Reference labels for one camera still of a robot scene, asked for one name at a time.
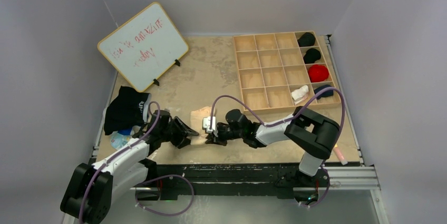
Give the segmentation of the cream beige underwear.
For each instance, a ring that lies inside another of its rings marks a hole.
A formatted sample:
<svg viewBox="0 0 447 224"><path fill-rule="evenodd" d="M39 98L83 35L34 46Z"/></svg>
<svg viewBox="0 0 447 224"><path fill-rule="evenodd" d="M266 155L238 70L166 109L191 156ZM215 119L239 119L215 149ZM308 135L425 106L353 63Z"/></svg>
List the cream beige underwear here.
<svg viewBox="0 0 447 224"><path fill-rule="evenodd" d="M199 146L206 144L207 133L202 128L202 122L205 117L208 117L211 113L211 107L205 106L198 110L194 110L190 112L190 127L199 133L198 136L191 138L192 146Z"/></svg>

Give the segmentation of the white whiteboard yellow frame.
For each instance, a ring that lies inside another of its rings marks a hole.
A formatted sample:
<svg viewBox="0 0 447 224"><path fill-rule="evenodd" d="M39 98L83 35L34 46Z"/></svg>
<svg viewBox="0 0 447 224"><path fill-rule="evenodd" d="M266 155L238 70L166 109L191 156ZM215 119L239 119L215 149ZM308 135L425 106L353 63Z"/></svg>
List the white whiteboard yellow frame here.
<svg viewBox="0 0 447 224"><path fill-rule="evenodd" d="M138 92L158 82L189 46L154 2L98 42L99 52Z"/></svg>

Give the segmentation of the white underwear pink trim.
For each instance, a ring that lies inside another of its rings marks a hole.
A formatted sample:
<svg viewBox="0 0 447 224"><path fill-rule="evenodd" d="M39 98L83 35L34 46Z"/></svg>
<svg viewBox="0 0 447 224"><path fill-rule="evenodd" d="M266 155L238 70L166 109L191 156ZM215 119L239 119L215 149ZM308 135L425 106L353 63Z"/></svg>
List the white underwear pink trim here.
<svg viewBox="0 0 447 224"><path fill-rule="evenodd" d="M290 94L294 105L298 105L300 103L306 102L309 98L309 87L307 85L303 85L291 91Z"/></svg>

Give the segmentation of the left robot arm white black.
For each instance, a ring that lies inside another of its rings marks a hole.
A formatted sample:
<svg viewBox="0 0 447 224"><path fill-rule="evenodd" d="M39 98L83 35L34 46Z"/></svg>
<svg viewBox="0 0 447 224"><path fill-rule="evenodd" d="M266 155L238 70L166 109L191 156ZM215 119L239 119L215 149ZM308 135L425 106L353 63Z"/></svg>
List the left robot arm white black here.
<svg viewBox="0 0 447 224"><path fill-rule="evenodd" d="M157 111L126 145L93 164L75 169L60 204L60 210L80 223L101 223L116 199L134 186L149 187L167 179L182 179L194 192L192 183L176 174L159 175L157 164L148 159L164 142L183 148L199 132L167 111Z"/></svg>

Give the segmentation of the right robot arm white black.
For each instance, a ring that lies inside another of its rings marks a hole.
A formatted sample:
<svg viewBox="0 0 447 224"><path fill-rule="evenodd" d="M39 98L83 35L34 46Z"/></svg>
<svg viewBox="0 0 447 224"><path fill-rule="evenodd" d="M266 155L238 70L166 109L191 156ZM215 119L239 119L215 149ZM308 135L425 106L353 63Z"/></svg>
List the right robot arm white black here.
<svg viewBox="0 0 447 224"><path fill-rule="evenodd" d="M251 148L264 148L291 140L304 150L296 171L297 181L307 186L316 180L320 166L331 156L341 127L334 120L303 106L283 119L270 124L249 120L239 109L226 114L226 122L203 120L206 144L226 146L229 140L242 139Z"/></svg>

